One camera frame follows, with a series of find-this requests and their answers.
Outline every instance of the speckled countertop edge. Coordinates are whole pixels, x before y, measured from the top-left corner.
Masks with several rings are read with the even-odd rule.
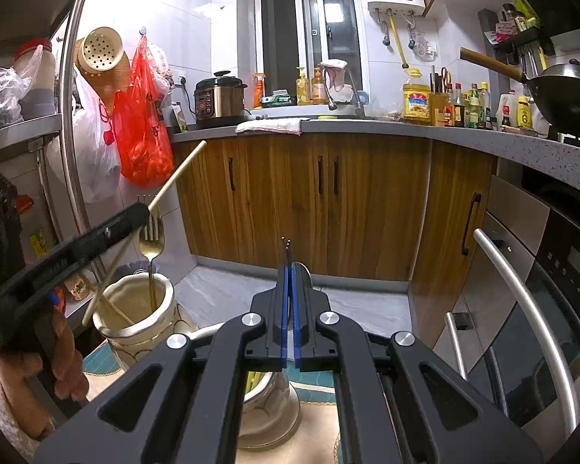
[[[484,151],[552,176],[580,190],[580,148],[506,132],[431,127],[379,120],[306,120],[304,133],[365,133],[416,136]],[[204,129],[170,136],[172,143],[236,136],[235,127]],[[250,132],[245,135],[266,134]]]

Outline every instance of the metal bolt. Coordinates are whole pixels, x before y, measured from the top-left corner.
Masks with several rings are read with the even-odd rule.
[[[187,344],[187,337],[180,333],[171,334],[165,343],[170,349],[182,349]]]
[[[409,347],[415,343],[415,336],[410,331],[398,331],[394,338],[403,347]]]
[[[248,312],[241,319],[241,322],[245,326],[257,326],[261,321],[260,314],[256,314],[255,312]]]
[[[339,322],[339,315],[335,312],[331,312],[330,310],[323,312],[320,314],[320,321],[324,324],[335,324]]]

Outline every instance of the gold fork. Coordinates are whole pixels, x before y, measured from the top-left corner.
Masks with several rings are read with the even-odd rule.
[[[147,203],[147,197],[143,198],[144,204]],[[157,308],[157,299],[155,295],[155,279],[153,278],[153,260],[158,257],[165,248],[165,234],[163,232],[163,221],[161,213],[157,206],[150,212],[148,224],[140,230],[140,251],[148,259],[148,287],[150,292],[150,309],[154,312]]]

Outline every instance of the window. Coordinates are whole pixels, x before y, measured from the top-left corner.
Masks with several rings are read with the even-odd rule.
[[[293,93],[297,67],[311,78],[314,67],[329,58],[347,61],[362,89],[354,0],[256,0],[256,36],[265,95],[279,89]]]

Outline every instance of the oven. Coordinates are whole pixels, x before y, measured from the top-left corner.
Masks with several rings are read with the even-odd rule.
[[[493,177],[478,247],[434,347],[546,460],[580,421],[580,227]]]

